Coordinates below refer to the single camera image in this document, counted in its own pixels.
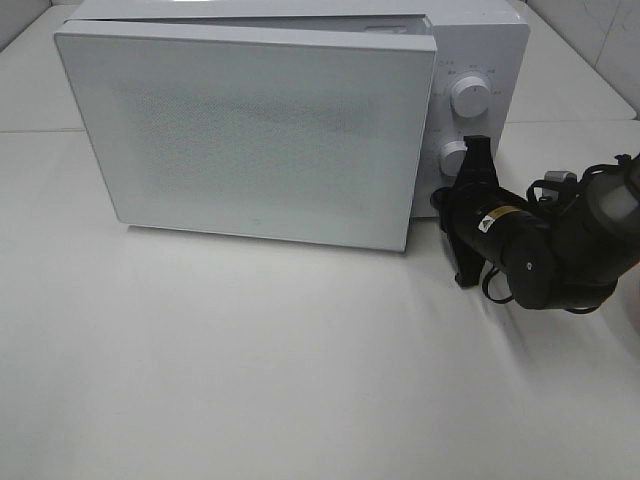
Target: yellow label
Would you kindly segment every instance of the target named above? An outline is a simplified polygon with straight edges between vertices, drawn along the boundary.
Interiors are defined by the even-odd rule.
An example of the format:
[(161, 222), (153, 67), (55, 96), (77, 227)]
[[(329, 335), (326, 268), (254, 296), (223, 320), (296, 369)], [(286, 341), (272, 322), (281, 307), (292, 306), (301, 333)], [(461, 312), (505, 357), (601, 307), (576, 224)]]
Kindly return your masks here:
[(512, 205), (504, 205), (502, 207), (498, 207), (494, 210), (491, 210), (487, 213), (482, 220), (480, 220), (480, 224), (478, 225), (478, 230), (482, 233), (487, 233), (491, 226), (498, 220), (500, 217), (506, 215), (507, 213), (519, 212), (521, 209), (518, 207), (514, 207)]

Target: tile grout line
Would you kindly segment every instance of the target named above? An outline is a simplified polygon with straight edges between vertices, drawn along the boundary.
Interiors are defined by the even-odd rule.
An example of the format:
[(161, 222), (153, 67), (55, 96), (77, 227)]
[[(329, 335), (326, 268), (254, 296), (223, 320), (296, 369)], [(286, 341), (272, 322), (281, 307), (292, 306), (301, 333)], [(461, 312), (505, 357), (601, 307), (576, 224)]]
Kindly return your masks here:
[(613, 12), (613, 17), (611, 17), (611, 22), (609, 22), (609, 28), (607, 29), (607, 33), (604, 36), (604, 40), (602, 41), (602, 46), (600, 47), (600, 51), (598, 52), (598, 56), (596, 57), (596, 61), (593, 62), (593, 69), (597, 71), (598, 62), (600, 61), (600, 56), (604, 51), (604, 46), (607, 44), (607, 40), (609, 39), (609, 34), (611, 33), (611, 28), (613, 28), (613, 23), (616, 21), (618, 16), (618, 12), (620, 11), (620, 7), (622, 6), (622, 0), (618, 0), (618, 5), (616, 6), (616, 11)]

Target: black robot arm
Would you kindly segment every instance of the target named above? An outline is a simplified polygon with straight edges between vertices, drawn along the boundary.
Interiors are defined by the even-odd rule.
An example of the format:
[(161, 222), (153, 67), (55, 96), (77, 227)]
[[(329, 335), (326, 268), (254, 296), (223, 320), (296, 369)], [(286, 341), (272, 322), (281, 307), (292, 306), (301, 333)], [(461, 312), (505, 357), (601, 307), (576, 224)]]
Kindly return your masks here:
[[(438, 190), (440, 212), (463, 287), (480, 283), (486, 261), (502, 271), (524, 308), (597, 309), (618, 278), (640, 261), (640, 155), (595, 165), (582, 179), (548, 172), (523, 199), (500, 187), (490, 139), (465, 137), (467, 154), (452, 187)], [(540, 197), (536, 190), (542, 189)]]

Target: wall tile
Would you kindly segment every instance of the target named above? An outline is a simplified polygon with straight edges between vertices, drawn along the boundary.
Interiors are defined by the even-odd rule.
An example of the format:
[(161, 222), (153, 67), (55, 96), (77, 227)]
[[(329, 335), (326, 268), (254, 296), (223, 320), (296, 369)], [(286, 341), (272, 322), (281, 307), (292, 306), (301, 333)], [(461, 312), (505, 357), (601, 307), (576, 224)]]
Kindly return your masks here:
[(0, 50), (49, 7), (49, 0), (0, 0)]
[(596, 69), (640, 113), (640, 1), (622, 1)]
[(595, 66), (620, 0), (529, 0), (528, 4)]

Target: black cable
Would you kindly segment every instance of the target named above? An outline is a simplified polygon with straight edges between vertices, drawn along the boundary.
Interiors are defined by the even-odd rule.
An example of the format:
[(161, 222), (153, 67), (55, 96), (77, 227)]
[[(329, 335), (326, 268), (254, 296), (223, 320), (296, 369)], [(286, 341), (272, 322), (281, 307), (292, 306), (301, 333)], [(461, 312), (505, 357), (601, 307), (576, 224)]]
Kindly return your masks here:
[(493, 303), (504, 305), (505, 303), (509, 303), (513, 300), (513, 295), (509, 295), (506, 298), (493, 298), (489, 294), (489, 284), (491, 283), (491, 280), (493, 280), (493, 277), (495, 277), (498, 273), (500, 273), (500, 270), (498, 270), (495, 266), (491, 267), (491, 270), (489, 270), (489, 272), (484, 276), (484, 279), (482, 280), (482, 293), (484, 293), (484, 296), (491, 300)]

